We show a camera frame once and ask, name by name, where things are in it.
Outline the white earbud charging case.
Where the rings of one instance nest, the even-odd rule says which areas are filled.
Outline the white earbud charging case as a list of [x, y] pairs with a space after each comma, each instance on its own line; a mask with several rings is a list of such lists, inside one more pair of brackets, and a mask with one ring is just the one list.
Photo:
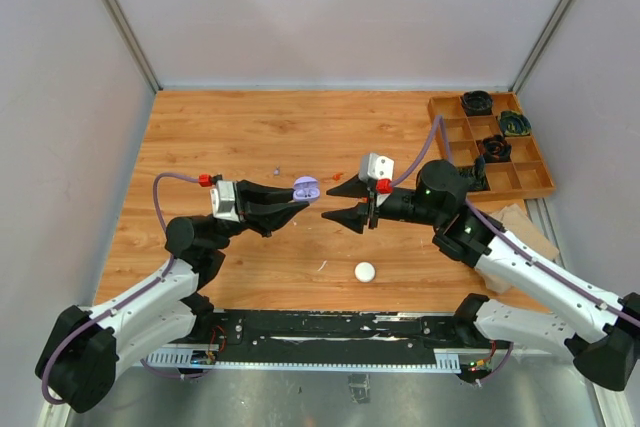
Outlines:
[[376, 269], [370, 262], [359, 262], [354, 268], [354, 275], [359, 282], [369, 283], [376, 277]]

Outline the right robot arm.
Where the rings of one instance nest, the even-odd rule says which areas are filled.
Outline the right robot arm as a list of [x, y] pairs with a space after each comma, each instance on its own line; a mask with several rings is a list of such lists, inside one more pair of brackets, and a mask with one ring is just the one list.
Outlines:
[[488, 289], [515, 287], [548, 308], [518, 309], [470, 294], [455, 312], [453, 334], [466, 347], [505, 341], [570, 360], [592, 383], [623, 391], [639, 359], [639, 296], [603, 290], [546, 259], [467, 198], [468, 183], [446, 160], [427, 162], [416, 186], [394, 186], [390, 159], [365, 159], [358, 174], [329, 190], [356, 198], [323, 218], [361, 234], [381, 220], [427, 225], [432, 242], [453, 261], [475, 270]]

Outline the purple earbud charging case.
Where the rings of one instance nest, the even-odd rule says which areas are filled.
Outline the purple earbud charging case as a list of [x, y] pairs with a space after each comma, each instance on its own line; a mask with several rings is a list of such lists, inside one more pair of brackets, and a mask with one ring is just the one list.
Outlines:
[[293, 184], [293, 199], [297, 202], [313, 203], [321, 195], [319, 181], [312, 176], [302, 176]]

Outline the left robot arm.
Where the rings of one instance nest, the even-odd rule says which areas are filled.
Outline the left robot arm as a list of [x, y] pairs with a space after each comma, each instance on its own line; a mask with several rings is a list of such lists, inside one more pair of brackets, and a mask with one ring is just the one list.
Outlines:
[[291, 188], [209, 174], [179, 178], [209, 189], [211, 214], [162, 221], [169, 258], [158, 270], [105, 303], [58, 315], [35, 367], [49, 404], [86, 412], [156, 349], [186, 337], [207, 340], [212, 307], [198, 292], [218, 274], [231, 238], [245, 231], [269, 237], [319, 197], [310, 178]]

